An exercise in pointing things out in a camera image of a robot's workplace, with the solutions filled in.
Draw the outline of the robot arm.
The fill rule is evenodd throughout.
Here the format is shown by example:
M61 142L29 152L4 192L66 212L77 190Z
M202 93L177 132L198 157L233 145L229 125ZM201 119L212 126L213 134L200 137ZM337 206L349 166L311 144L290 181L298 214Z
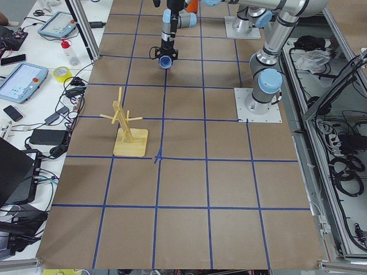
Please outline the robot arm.
M171 67L178 58L178 50L174 49L175 35L178 29L191 28L197 24L195 12L189 11L193 1L167 1L167 9L162 15L161 45L153 46L152 60L158 60L163 69ZM260 29L272 19L272 12L263 7L239 5L234 17L225 17L225 29L228 38L259 40Z
M288 40L292 30L302 17L311 17L320 13L328 1L228 1L230 5L238 5L237 18L251 23L258 28L265 27L272 18L272 11L279 13L271 25L263 47L250 59L255 87L245 98L247 110L256 115L267 113L272 105L273 97L279 92L283 76L274 69L278 57ZM167 1L162 17L162 38L159 47L153 47L152 60L158 60L161 68L168 69L178 58L174 49L174 40L180 24L181 15L186 13L190 1Z

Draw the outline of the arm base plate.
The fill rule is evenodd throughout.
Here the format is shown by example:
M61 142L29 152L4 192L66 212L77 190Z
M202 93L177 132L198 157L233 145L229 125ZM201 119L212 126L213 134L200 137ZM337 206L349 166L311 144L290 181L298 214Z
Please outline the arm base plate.
M244 40L261 39L259 29L253 27L249 20L239 19L238 17L225 17L225 29L227 38Z
M252 97L252 88L235 88L237 119L243 123L282 123L279 104L274 96L269 103L259 103Z

